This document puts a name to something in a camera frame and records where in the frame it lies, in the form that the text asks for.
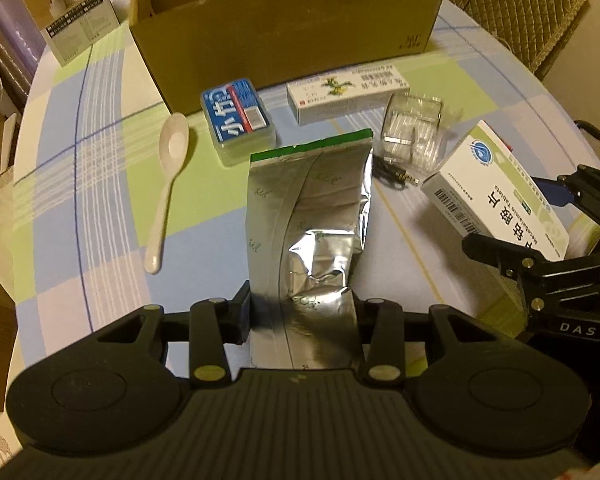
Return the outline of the white blue tablet box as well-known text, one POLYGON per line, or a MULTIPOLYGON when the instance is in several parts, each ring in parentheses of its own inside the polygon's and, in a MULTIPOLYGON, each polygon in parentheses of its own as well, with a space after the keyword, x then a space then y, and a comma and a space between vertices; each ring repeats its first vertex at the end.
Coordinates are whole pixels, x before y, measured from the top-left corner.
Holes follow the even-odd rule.
POLYGON ((420 189, 464 236, 489 235, 535 249, 550 261, 565 258, 567 230, 532 177, 483 120, 420 189))

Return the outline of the silver foil pouch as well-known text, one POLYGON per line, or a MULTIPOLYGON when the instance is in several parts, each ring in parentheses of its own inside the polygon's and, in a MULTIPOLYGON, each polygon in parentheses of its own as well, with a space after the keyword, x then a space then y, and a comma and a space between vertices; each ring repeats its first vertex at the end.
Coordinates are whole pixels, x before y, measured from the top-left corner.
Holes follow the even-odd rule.
POLYGON ((365 247, 372 162, 370 129, 251 155, 254 366, 341 368, 360 355, 350 271, 365 247))

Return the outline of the clear plastic wire holder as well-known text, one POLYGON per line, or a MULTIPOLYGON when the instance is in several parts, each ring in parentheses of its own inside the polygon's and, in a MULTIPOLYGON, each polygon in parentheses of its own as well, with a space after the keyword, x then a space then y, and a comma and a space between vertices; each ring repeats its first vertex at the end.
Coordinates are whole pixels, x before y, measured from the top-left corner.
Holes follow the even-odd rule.
POLYGON ((420 185, 438 166, 445 150, 443 102, 435 96, 394 92, 380 132, 380 158, 420 185))

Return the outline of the white plastic spoon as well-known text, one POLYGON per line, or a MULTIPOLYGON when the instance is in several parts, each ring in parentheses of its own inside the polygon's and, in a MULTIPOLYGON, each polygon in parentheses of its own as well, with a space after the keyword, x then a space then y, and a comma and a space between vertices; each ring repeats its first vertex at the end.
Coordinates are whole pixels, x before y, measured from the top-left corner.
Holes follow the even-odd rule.
POLYGON ((188 144, 189 128, 186 117, 181 113, 171 114, 163 123, 158 143, 164 183, 146 245, 144 269, 149 274, 157 274, 162 266, 163 241, 171 192, 176 177, 185 166, 188 144))

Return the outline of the blue toothpick plastic box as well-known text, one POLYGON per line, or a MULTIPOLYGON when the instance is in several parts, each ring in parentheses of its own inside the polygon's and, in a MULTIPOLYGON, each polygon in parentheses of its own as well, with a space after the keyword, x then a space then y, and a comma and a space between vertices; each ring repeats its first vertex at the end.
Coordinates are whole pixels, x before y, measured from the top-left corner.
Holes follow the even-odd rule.
POLYGON ((200 102, 216 154, 225 167, 276 145, 275 126, 249 79, 208 89, 201 93, 200 102))

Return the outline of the white ointment box with bird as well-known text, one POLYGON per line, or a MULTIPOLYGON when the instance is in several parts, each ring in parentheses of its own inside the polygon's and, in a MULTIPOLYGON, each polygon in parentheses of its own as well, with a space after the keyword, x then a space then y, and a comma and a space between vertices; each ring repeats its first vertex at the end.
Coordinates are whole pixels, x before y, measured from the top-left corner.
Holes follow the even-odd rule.
POLYGON ((286 85, 287 100, 300 126, 384 107, 394 92, 410 85, 393 64, 350 67, 286 85))

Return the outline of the large cardboard sorting box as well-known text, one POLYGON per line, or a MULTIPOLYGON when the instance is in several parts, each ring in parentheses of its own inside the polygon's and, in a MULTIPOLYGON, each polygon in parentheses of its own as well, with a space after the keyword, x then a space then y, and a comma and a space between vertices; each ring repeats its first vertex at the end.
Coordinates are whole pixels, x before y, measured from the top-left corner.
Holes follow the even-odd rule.
POLYGON ((258 88, 425 50, 442 0, 131 0, 130 29, 171 112, 240 78, 258 88))

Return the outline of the checked tablecloth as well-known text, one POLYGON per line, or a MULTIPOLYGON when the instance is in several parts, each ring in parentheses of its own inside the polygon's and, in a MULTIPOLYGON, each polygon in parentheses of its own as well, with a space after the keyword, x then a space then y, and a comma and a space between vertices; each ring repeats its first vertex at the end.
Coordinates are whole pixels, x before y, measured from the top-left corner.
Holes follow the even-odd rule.
MULTIPOLYGON (((539 177, 598 162, 535 76, 453 3, 442 4, 426 51, 396 67, 457 114, 452 140, 487 122, 539 177)), ((126 25, 68 65, 42 55, 14 174, 14 296, 27 364, 144 304, 184 311, 245 281, 248 168, 221 164, 199 114, 188 120, 193 151, 174 184, 162 269, 144 270, 167 114, 126 25)))

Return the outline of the quilted brown chair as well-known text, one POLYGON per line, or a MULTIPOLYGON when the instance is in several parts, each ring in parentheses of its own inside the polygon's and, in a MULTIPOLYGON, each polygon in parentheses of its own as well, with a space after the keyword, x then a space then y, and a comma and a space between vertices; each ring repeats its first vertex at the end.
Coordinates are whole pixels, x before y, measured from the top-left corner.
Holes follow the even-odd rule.
POLYGON ((588 0, 450 0, 543 79, 582 18, 588 0))

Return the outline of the white humidifier product box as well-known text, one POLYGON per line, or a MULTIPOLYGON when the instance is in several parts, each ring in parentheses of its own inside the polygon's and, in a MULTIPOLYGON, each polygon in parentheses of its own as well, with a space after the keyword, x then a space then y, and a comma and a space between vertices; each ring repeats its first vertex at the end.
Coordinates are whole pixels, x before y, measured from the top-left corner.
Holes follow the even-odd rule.
POLYGON ((110 0, 22 0, 57 62, 65 66, 113 32, 119 20, 110 0))

